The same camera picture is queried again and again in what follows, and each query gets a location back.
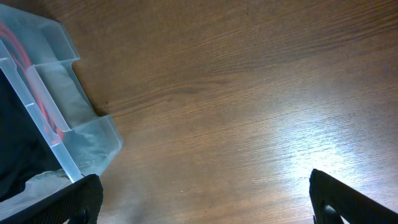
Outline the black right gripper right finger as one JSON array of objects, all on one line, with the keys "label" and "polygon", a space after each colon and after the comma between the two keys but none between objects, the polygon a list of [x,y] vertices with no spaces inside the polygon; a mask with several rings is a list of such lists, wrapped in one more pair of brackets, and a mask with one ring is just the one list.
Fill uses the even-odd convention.
[{"label": "black right gripper right finger", "polygon": [[313,222],[397,223],[397,213],[318,169],[310,175]]}]

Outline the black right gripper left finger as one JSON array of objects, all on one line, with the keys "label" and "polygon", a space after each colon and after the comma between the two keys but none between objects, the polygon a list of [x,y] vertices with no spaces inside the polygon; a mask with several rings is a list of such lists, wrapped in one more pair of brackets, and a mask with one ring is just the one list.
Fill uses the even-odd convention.
[{"label": "black right gripper left finger", "polygon": [[1,224],[96,224],[102,203],[100,178],[90,174],[2,220]]}]

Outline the black red garment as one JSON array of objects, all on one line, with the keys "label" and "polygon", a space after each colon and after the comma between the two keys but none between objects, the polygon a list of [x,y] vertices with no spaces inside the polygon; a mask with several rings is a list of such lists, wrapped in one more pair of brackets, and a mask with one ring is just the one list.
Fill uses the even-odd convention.
[{"label": "black red garment", "polygon": [[61,165],[1,72],[1,201],[25,190],[25,183]]}]

